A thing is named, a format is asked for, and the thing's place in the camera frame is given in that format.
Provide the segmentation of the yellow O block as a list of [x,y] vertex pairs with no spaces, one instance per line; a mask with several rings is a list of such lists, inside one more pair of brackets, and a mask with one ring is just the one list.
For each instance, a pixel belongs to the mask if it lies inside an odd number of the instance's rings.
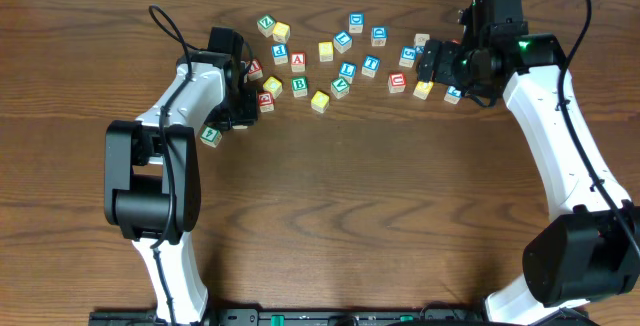
[[322,91],[316,91],[311,99],[310,104],[311,108],[314,111],[318,113],[324,113],[329,106],[329,102],[330,97],[326,93]]
[[426,100],[433,86],[434,83],[432,81],[418,81],[414,88],[413,96],[421,100]]

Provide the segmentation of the green B block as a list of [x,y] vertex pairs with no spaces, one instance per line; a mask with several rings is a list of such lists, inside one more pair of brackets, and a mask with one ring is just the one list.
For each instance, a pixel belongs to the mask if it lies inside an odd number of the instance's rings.
[[308,95],[308,81],[305,76],[293,77],[291,79],[291,87],[295,98]]

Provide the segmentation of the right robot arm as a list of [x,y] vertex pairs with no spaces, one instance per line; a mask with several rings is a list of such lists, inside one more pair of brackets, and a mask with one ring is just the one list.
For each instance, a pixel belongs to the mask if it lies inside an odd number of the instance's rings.
[[551,34],[533,34],[521,0],[471,0],[460,42],[429,40],[422,81],[484,107],[503,101],[543,181],[549,225],[524,249],[522,274],[490,294],[492,323],[533,325],[630,292],[639,277],[639,209],[601,156]]

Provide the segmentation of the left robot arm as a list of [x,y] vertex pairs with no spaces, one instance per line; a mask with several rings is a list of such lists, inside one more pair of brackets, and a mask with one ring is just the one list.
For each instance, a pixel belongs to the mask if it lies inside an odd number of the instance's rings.
[[257,92],[241,59],[247,47],[238,32],[212,28],[206,48],[177,60],[174,80],[149,110],[106,130],[105,217],[145,263],[158,325],[207,320],[192,241],[202,196],[196,143],[214,145],[257,121]]

